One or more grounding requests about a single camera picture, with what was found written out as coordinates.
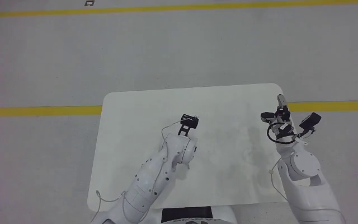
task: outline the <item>cable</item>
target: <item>cable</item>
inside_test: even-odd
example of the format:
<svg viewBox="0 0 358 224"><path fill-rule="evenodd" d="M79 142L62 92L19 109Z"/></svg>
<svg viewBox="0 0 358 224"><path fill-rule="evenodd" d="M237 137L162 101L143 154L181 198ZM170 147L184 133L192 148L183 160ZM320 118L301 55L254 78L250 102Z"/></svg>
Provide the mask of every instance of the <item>cable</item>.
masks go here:
<svg viewBox="0 0 358 224"><path fill-rule="evenodd" d="M275 142L275 143L279 143L279 144L292 144L292 143L294 143L296 140L292 140L292 141L290 141L290 142L280 142L280 141L277 141L277 140L274 140L273 138L271 138L271 136L270 136L270 129L271 129L274 125L277 125L277 124L285 124L285 123L283 123L283 122L276 122L276 123L272 123L272 124L270 124L270 125L268 126L266 134L267 134L267 137L269 138L269 140L271 140L271 141L273 141L273 142Z"/></svg>
<svg viewBox="0 0 358 224"><path fill-rule="evenodd" d="M333 209L333 208L317 208L317 209L303 209L303 208L300 208L299 206L293 204L291 201L289 201L274 185L274 180L272 178L272 175L274 174L274 168L277 166L277 164L280 162L282 158L279 158L279 160L275 163L275 165L273 166L273 168L271 170L268 171L268 173L270 174L271 176L271 184L272 186L275 188L275 190L292 206L294 206L295 208L301 210L301 211L305 211L305 212L313 212L313 211L335 211L335 212L338 212L341 216L342 216L342 219L343 219L343 222L344 224L346 224L346 218L345 216L343 215L343 213L339 210L336 210L336 209Z"/></svg>
<svg viewBox="0 0 358 224"><path fill-rule="evenodd" d="M123 192L118 196L118 198L114 199L114 200L105 200L101 197L101 193L99 190L96 191L96 194L98 196L98 198L100 199L100 204L98 205L98 209L97 209L97 212L96 214L94 215L94 217L92 218L91 222L96 218L96 216L98 215L99 211L100 211L100 208L101 208L101 201L104 201L104 202L115 202L117 201L118 199L120 199L120 197L123 195Z"/></svg>
<svg viewBox="0 0 358 224"><path fill-rule="evenodd" d="M304 138L302 138L302 139L305 139L305 138L310 137L314 132L315 132L315 130L311 131L311 133L310 133L308 136L306 136L306 137L304 137Z"/></svg>

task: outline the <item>yellow floor line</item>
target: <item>yellow floor line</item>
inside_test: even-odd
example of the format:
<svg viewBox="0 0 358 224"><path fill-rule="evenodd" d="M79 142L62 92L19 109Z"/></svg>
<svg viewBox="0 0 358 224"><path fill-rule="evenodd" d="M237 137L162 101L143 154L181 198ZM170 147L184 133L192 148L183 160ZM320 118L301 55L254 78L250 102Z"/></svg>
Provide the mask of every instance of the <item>yellow floor line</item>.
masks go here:
<svg viewBox="0 0 358 224"><path fill-rule="evenodd" d="M215 10L227 8L269 8L269 7L294 7L294 6L326 6L340 4L358 4L358 0L308 0L285 2L238 2L222 4L190 4L179 6L143 6L126 8L83 8L78 10L48 10L48 11L17 11L0 12L0 17L12 16L55 16L55 15L80 15L99 13L126 13L126 12L158 12L180 10Z"/></svg>
<svg viewBox="0 0 358 224"><path fill-rule="evenodd" d="M292 112L358 111L358 101L289 102ZM102 106L42 106L0 108L0 116L72 116L101 115Z"/></svg>

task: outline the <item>white cable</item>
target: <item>white cable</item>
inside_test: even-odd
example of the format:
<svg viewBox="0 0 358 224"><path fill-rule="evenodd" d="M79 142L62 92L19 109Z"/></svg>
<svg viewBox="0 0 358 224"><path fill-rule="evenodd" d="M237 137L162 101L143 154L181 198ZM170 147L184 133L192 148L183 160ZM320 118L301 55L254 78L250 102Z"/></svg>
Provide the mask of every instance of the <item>white cable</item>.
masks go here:
<svg viewBox="0 0 358 224"><path fill-rule="evenodd" d="M300 208L299 206L295 205L294 203L292 203L291 201L289 201L274 185L274 180L272 178L272 175L274 174L274 168L277 166L277 164L280 162L282 158L279 158L279 160L275 163L275 165L273 166L273 168L271 170L268 171L268 173L270 174L271 176L271 184L272 186L275 188L275 190L292 206L294 206L295 208L301 210L301 211L305 211L305 212L312 212L312 211L335 211L335 212L338 212L342 218L343 218L343 222L344 224L346 224L346 218L345 216L342 214L341 211L339 210L336 210L336 209L333 209L333 208L317 208L317 209L303 209L303 208Z"/></svg>
<svg viewBox="0 0 358 224"><path fill-rule="evenodd" d="M158 179L160 173L162 172L163 165L164 165L164 163L168 160L168 155L169 155L168 143L167 143L167 141L166 141L166 138L164 138L163 131L164 131L164 129L169 128L170 126L175 125L176 123L182 122L182 121L184 121L184 120L189 120L189 118L185 118L185 119L179 120L179 121L177 121L177 122L174 122L174 123L171 124L171 125L168 125L168 126L165 126L164 128L162 128L162 131L161 131L161 132L162 132L162 138L163 138L163 141L164 141L164 142L163 142L163 144L162 144L161 150L163 150L163 146L164 146L164 144L166 144L166 147L167 147L167 155L166 155L166 158L165 158L165 159L163 160L163 162L162 162L162 165L161 165L161 168L160 168L160 170L159 170L159 172L158 172L158 174L157 174L157 177L156 177L155 180L154 180L153 187L152 187L152 189L153 189L153 190L152 190L152 194L154 193L154 187L155 187L155 185L156 185L157 179ZM124 200L125 200L125 194L126 194L126 193L127 193L126 191L123 191L123 192L118 196L118 198L116 198L116 199L114 199L114 200L105 200L105 199L103 199L103 198L101 197L100 191L97 190L97 191L96 191L96 194L97 194L97 196L98 196L99 199L100 199L100 203L99 203L99 205L98 205L98 210L97 210L96 214L94 215L93 219L91 220L91 222L96 218L97 214L98 214L99 211L100 211L101 201L110 202L110 203L111 203L111 202L117 201L118 199L120 199L120 198L123 196L123 201L122 201L123 216L124 216L124 218L125 218L128 222L130 222L130 223L132 223L132 224L137 224L137 223L135 223L135 222L129 221L128 218L127 218L126 215L125 215L125 212L124 212ZM143 221L143 220L146 218L148 212L149 212L149 208L148 208L148 210L145 212L145 215L139 220L139 222Z"/></svg>

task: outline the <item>black square on floor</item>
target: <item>black square on floor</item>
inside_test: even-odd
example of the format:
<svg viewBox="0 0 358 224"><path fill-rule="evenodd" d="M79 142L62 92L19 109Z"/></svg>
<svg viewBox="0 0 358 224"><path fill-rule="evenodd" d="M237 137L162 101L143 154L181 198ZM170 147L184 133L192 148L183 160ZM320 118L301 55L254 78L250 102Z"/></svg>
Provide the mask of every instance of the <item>black square on floor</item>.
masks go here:
<svg viewBox="0 0 358 224"><path fill-rule="evenodd" d="M84 4L84 6L93 6L95 4L95 0L88 0L86 1L86 3Z"/></svg>

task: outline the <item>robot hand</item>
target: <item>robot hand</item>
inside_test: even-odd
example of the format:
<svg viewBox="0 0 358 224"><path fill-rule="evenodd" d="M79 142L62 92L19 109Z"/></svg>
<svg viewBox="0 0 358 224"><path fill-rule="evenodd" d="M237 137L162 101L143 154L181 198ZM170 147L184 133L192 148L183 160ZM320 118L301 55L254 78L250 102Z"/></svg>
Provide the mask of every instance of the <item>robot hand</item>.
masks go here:
<svg viewBox="0 0 358 224"><path fill-rule="evenodd" d="M310 114L299 125L303 132L297 134L292 126L290 111L283 95L277 97L279 106L275 113L265 112L261 114L261 120L269 123L267 136L276 143L277 152L281 159L277 167L285 189L284 197L289 202L290 208L299 223L339 224L345 223L335 195L324 178L318 159L305 150L307 145L301 137L311 131L320 121L321 116ZM270 137L270 130L276 136L276 140ZM270 170L272 185L273 169ZM310 178L310 186L301 186L295 181Z"/></svg>
<svg viewBox="0 0 358 224"><path fill-rule="evenodd" d="M150 206L173 178L177 164L188 166L194 158L197 140L187 135L190 128L197 127L199 119L184 114L179 122L182 127L178 135L169 134L164 138L163 130L171 125L162 129L162 149L142 164L129 189L122 193L116 204L109 211L98 213L92 223L130 224L145 218Z"/></svg>

